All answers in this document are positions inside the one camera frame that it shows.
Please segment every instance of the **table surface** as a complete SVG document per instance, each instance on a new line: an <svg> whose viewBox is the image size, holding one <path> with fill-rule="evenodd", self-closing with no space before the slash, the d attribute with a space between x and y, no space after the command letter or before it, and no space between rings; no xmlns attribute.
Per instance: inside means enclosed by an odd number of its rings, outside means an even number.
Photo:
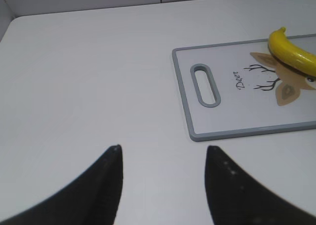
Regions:
<svg viewBox="0 0 316 225"><path fill-rule="evenodd" d="M316 130L193 142L177 47L316 33L315 0L194 0L20 17L0 43L0 220L48 198L114 144L117 225L211 225L207 146L316 215Z"/></svg>

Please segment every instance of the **deer illustration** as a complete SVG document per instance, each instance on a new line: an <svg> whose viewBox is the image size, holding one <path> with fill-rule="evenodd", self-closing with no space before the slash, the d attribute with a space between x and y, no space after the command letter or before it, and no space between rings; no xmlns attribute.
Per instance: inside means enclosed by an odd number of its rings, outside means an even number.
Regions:
<svg viewBox="0 0 316 225"><path fill-rule="evenodd" d="M258 64L250 65L249 68L244 69L248 69L249 71L262 69L262 73L273 72L278 76L274 81L267 81L269 85L257 85L254 89L271 91L275 88L277 82L282 81L276 88L276 101L279 106L284 106L295 101L300 96L301 89L316 89L316 79L314 77L304 75L296 69L281 63L272 55L259 52L251 52L250 55L260 64L273 68L274 70L270 70Z"/></svg>

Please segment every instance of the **toy banana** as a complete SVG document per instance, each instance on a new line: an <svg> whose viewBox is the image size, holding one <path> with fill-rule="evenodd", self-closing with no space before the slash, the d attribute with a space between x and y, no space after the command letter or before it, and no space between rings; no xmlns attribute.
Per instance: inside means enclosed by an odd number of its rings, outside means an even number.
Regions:
<svg viewBox="0 0 316 225"><path fill-rule="evenodd" d="M285 27L269 36L269 49L282 62L308 75L316 76L316 56L293 45L285 36Z"/></svg>

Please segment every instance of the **white cutting board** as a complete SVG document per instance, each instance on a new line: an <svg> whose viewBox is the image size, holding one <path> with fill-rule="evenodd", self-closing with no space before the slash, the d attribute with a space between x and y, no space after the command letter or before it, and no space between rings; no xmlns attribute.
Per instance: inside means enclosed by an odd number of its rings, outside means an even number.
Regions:
<svg viewBox="0 0 316 225"><path fill-rule="evenodd" d="M316 35L291 42L316 54ZM194 141L316 128L316 78L276 61L267 40L177 48L173 61ZM194 84L194 70L199 68L211 72L214 104L198 99L202 85Z"/></svg>

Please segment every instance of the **deer ear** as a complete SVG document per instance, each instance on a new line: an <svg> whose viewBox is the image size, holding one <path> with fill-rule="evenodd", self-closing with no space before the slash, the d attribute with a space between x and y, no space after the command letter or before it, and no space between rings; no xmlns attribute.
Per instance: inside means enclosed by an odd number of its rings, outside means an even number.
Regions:
<svg viewBox="0 0 316 225"><path fill-rule="evenodd" d="M279 65L279 62L270 54L260 53L260 52L251 52L250 55L256 59L260 64L276 68Z"/></svg>
<svg viewBox="0 0 316 225"><path fill-rule="evenodd" d="M276 101L279 106L294 102L301 94L301 90L290 84L282 82L276 88Z"/></svg>

